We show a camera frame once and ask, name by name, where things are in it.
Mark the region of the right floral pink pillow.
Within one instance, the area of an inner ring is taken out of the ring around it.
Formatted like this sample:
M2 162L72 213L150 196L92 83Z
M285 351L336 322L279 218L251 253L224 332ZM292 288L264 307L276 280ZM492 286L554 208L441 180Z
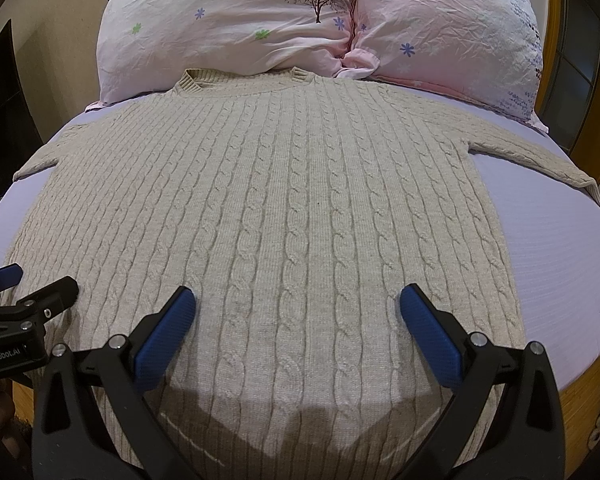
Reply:
M543 43L530 0L356 0L340 76L493 110L539 132Z

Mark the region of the wooden bed frame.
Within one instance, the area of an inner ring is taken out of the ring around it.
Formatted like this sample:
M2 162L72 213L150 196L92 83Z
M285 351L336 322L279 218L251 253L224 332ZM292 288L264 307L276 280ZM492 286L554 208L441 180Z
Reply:
M536 111L569 158L600 183L600 0L547 0Z

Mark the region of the left floral pink pillow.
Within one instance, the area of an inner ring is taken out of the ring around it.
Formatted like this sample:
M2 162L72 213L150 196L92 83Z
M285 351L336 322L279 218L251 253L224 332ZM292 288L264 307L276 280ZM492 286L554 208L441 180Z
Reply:
M189 68L255 75L297 66L333 77L353 0L107 0L96 44L98 102L168 90Z

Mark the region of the beige cable-knit sweater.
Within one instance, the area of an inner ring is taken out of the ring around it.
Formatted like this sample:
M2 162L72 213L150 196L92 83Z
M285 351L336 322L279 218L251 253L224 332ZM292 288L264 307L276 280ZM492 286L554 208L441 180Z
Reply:
M188 70L18 170L48 179L6 256L15 296L75 278L48 339L87 349L187 286L196 324L149 401L201 474L387 479L448 400L396 310L405 285L526 342L475 152L600 203L562 156L388 84Z

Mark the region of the dark bedside furniture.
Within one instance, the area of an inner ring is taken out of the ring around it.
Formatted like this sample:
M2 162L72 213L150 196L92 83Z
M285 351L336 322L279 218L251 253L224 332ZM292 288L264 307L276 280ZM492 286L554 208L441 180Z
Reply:
M0 32L0 198L14 173L42 144L21 87L8 21Z

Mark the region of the floral pink pillow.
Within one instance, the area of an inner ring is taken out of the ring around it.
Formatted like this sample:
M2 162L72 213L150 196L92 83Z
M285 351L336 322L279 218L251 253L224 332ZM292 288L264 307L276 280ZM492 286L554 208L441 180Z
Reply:
M353 0L107 0L96 44L98 102L168 90L189 68L255 75L297 66L333 77Z
M543 43L530 0L356 0L340 76L493 110L539 132Z

